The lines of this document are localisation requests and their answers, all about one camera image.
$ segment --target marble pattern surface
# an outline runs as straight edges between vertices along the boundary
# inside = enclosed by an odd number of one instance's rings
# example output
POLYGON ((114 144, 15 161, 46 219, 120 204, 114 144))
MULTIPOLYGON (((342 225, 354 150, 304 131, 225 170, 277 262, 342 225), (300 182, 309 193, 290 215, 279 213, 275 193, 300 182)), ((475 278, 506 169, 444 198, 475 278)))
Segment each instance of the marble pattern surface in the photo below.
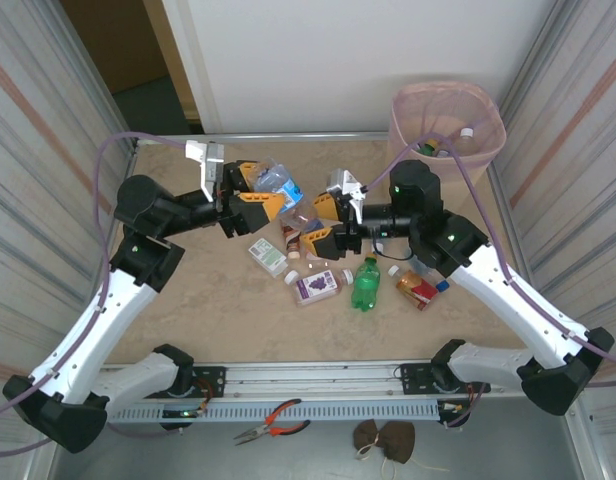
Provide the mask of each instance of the marble pattern surface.
MULTIPOLYGON (((385 166, 386 150, 384 142, 353 141, 226 146, 227 161, 269 155, 283 162, 312 198, 323 191, 335 167, 351 169, 361 182, 371 181, 385 166)), ((163 146, 142 147, 135 173, 150 175, 174 194, 199 185, 198 165, 163 146)), ((504 236, 487 177, 478 187, 504 236)), ((378 202, 383 195, 373 191, 369 199, 378 202)), ((477 219, 470 204, 461 213, 477 219)), ((394 262, 387 259, 379 260, 382 280, 373 311, 350 308, 352 287, 335 298, 297 307, 283 281, 270 277, 250 258, 247 248, 261 237, 282 249, 278 222, 229 240, 219 227, 172 237, 186 254, 162 293, 128 329, 109 363, 135 362, 164 342, 198 362, 425 358, 451 338, 491 347, 521 346, 504 323, 458 286, 437 297, 426 311, 416 310, 395 289, 386 273, 394 262)), ((405 247, 405 239, 392 240, 387 253, 401 256, 405 247)), ((362 261, 362 256, 349 253, 336 263, 355 269, 362 261)))

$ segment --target red pliers handle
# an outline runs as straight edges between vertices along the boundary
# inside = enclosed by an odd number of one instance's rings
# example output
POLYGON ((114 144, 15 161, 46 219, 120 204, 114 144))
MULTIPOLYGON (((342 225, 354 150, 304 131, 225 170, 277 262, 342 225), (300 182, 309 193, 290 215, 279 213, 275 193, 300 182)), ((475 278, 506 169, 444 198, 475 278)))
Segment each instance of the red pliers handle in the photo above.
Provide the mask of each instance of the red pliers handle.
MULTIPOLYGON (((266 417, 264 423, 270 427, 281 412, 283 412, 288 407, 292 407, 293 405, 298 405, 300 403, 301 398, 293 398, 292 400, 288 400, 287 402, 282 403, 277 408, 275 408, 270 415, 266 417)), ((268 429, 268 433, 273 437, 276 437, 277 435, 293 435, 295 433, 301 432, 308 425, 310 425, 310 420, 305 420, 303 423, 295 425, 294 427, 270 427, 268 429)))
POLYGON ((301 432, 304 428, 310 425, 310 420, 305 420, 303 423, 299 425, 295 425, 294 427, 281 428, 281 427, 273 427, 272 424, 276 420, 276 418, 288 407, 292 407, 293 405, 298 405, 301 403, 300 398, 293 398, 292 400, 288 400, 287 402, 282 403, 277 408, 275 408, 270 415, 266 417, 264 420, 264 424, 255 428, 251 428, 250 430, 245 431, 241 435, 237 435, 235 440, 238 438, 243 438, 241 442, 237 445, 242 445, 244 443, 252 442, 253 440, 258 439, 259 437, 269 434, 273 437, 277 435, 294 435, 295 433, 301 432))

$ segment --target floor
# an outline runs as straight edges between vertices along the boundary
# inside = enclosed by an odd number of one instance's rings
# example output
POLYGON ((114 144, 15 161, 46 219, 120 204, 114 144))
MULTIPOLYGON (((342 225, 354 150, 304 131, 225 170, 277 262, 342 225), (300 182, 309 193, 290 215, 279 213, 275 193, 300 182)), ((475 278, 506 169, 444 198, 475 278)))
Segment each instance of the floor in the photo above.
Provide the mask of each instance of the floor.
MULTIPOLYGON (((350 169, 364 183, 372 180, 384 168, 386 145, 349 141, 226 147, 227 161, 269 155, 283 162, 313 198, 323 191, 329 172, 336 167, 350 169)), ((135 173, 150 175, 175 194, 199 188, 198 164, 168 147, 142 147, 135 173)), ((478 182, 478 190, 499 235, 505 236, 486 176, 478 182)), ((369 194, 369 202, 381 202, 385 195, 377 189, 369 194)), ((471 202, 458 212, 483 225, 471 202)), ((385 259, 379 261, 382 281, 373 311, 350 308, 351 288, 298 308, 283 282, 268 276, 250 258, 247 248, 260 237, 283 248, 277 222, 255 235, 230 240, 219 227, 173 237, 175 244, 186 249, 183 260, 157 299, 130 326, 109 363, 136 362, 165 342, 197 362, 429 358, 452 338, 490 347, 522 346, 494 313, 460 287, 452 286, 425 312, 414 309, 386 274, 395 262, 385 259)), ((401 256, 405 248, 405 239, 387 243, 388 254, 401 256)), ((356 269, 362 261, 349 253, 335 266, 356 269)))
MULTIPOLYGON (((482 400, 463 431, 436 422, 415 422, 417 462, 450 472, 397 465, 397 478, 418 480, 582 480, 562 417, 550 416, 524 398, 482 400)), ((383 422, 377 423, 381 428, 383 422)), ((265 437, 234 447, 232 438, 252 425, 193 425, 183 436, 128 439, 105 431, 84 452, 55 457, 52 480, 302 479, 379 480, 382 454, 354 459, 356 423, 314 422, 290 437, 265 437)), ((133 432, 157 431, 146 425, 133 432)), ((391 466, 386 466, 391 478, 391 466)))
POLYGON ((191 133, 170 76, 116 93, 113 99, 132 131, 154 135, 191 133))

